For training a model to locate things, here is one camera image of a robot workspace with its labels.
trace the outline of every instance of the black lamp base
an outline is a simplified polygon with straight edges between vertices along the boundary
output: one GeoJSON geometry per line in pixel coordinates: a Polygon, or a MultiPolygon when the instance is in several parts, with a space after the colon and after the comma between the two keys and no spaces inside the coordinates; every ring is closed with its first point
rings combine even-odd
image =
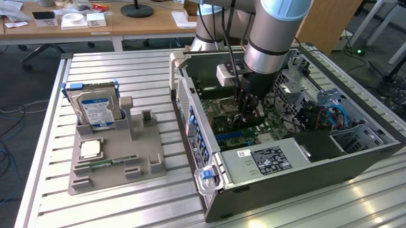
{"type": "Polygon", "coordinates": [[[121,7],[121,13],[132,18],[145,18],[153,14],[153,9],[145,5],[139,5],[136,9],[135,5],[129,4],[121,7]]]}

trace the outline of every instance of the aluminum table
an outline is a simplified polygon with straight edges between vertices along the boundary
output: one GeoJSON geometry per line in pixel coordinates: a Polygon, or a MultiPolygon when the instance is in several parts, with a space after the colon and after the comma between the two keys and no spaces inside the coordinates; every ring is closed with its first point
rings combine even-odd
{"type": "MultiPolygon", "coordinates": [[[[406,225],[406,153],[378,162],[356,178],[214,223],[204,222],[168,90],[168,55],[183,49],[73,54],[60,61],[51,101],[28,176],[16,228],[23,227],[378,227],[406,225]],[[132,113],[156,114],[167,175],[69,196],[68,173],[76,116],[61,82],[100,83],[113,78],[120,95],[133,97],[132,113]]],[[[323,54],[316,59],[398,131],[406,123],[323,54]]],[[[310,68],[323,88],[332,84],[310,68]]]]}

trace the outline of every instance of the power supply label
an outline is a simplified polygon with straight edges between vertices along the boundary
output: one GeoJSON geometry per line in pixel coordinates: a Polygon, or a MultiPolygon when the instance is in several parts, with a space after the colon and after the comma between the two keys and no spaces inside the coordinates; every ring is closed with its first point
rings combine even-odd
{"type": "Polygon", "coordinates": [[[81,101],[88,123],[95,127],[112,125],[115,122],[112,111],[107,108],[108,99],[91,99],[81,101]]]}
{"type": "Polygon", "coordinates": [[[251,152],[251,156],[263,175],[292,168],[278,146],[254,151],[251,152]]]}

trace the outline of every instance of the wooden cabinet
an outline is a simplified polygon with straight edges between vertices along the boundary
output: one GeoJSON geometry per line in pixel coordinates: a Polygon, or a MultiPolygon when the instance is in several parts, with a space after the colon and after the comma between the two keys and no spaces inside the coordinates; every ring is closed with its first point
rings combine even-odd
{"type": "Polygon", "coordinates": [[[312,0],[296,37],[312,43],[326,55],[335,47],[362,0],[312,0]]]}

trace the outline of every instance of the chair wheel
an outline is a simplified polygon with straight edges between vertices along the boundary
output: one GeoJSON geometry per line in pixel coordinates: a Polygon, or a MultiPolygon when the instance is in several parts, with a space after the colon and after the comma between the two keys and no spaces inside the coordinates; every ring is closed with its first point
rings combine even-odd
{"type": "Polygon", "coordinates": [[[143,42],[143,45],[144,45],[145,47],[149,47],[149,41],[145,40],[145,41],[143,42]]]}
{"type": "Polygon", "coordinates": [[[17,45],[17,47],[19,47],[19,49],[20,49],[21,51],[27,51],[27,46],[25,46],[25,45],[17,45]]]}
{"type": "Polygon", "coordinates": [[[31,71],[32,70],[31,65],[23,65],[21,68],[23,68],[24,71],[31,71]]]}

